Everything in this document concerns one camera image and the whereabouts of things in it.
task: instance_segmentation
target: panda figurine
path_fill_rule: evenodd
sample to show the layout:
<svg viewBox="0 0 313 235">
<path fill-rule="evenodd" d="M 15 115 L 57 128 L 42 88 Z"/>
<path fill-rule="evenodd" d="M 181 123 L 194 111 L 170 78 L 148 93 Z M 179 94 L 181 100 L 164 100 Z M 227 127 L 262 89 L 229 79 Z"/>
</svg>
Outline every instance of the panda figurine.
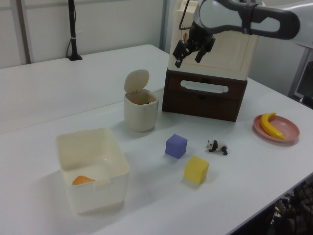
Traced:
<svg viewBox="0 0 313 235">
<path fill-rule="evenodd" d="M 205 148 L 207 148 L 209 150 L 209 152 L 214 152 L 215 150 L 220 150 L 223 152 L 224 155 L 228 154 L 227 153 L 227 145 L 222 141 L 213 141 L 213 142 L 208 141 Z"/>
</svg>

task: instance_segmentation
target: trash can lid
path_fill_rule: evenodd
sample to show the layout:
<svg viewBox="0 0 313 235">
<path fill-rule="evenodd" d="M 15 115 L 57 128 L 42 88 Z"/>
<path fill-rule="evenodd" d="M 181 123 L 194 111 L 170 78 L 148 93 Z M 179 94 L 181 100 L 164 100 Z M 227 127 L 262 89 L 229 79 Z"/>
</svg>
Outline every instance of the trash can lid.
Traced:
<svg viewBox="0 0 313 235">
<path fill-rule="evenodd" d="M 149 71 L 135 70 L 128 74 L 125 80 L 124 90 L 127 93 L 136 93 L 142 90 L 149 81 Z"/>
</svg>

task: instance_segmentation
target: toy banana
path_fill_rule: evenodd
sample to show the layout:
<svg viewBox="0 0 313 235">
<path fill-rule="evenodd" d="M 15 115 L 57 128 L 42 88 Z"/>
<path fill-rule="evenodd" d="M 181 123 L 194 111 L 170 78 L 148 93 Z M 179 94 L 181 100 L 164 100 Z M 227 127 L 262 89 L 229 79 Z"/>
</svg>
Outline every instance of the toy banana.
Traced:
<svg viewBox="0 0 313 235">
<path fill-rule="evenodd" d="M 268 121 L 272 116 L 275 116 L 276 113 L 271 114 L 263 114 L 261 116 L 260 125 L 262 129 L 270 136 L 276 137 L 279 139 L 285 139 L 283 133 L 281 133 L 279 130 L 277 130 L 275 127 L 271 125 L 271 123 Z"/>
</svg>

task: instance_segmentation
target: plate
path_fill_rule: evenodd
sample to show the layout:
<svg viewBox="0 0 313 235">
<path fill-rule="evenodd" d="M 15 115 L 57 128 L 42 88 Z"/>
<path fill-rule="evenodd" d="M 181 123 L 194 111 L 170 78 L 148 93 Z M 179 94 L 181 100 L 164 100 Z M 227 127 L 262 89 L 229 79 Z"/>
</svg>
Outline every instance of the plate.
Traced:
<svg viewBox="0 0 313 235">
<path fill-rule="evenodd" d="M 260 125 L 261 116 L 262 115 L 257 116 L 253 121 L 254 128 L 261 136 L 276 142 L 291 142 L 299 137 L 299 128 L 292 121 L 277 115 L 273 116 L 269 121 L 273 127 L 283 133 L 285 139 L 283 140 L 268 135 Z"/>
</svg>

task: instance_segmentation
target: black stand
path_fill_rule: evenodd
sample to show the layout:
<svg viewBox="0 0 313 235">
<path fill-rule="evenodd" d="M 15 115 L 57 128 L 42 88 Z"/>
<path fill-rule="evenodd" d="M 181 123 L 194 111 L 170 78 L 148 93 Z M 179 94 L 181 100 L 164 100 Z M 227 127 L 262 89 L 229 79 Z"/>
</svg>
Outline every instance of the black stand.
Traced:
<svg viewBox="0 0 313 235">
<path fill-rule="evenodd" d="M 69 12 L 69 26 L 70 26 L 70 36 L 71 36 L 71 44 L 72 44 L 72 55 L 68 56 L 68 59 L 70 61 L 82 60 L 83 58 L 77 53 L 77 46 L 76 46 L 74 0 L 68 0 L 68 12 Z"/>
</svg>

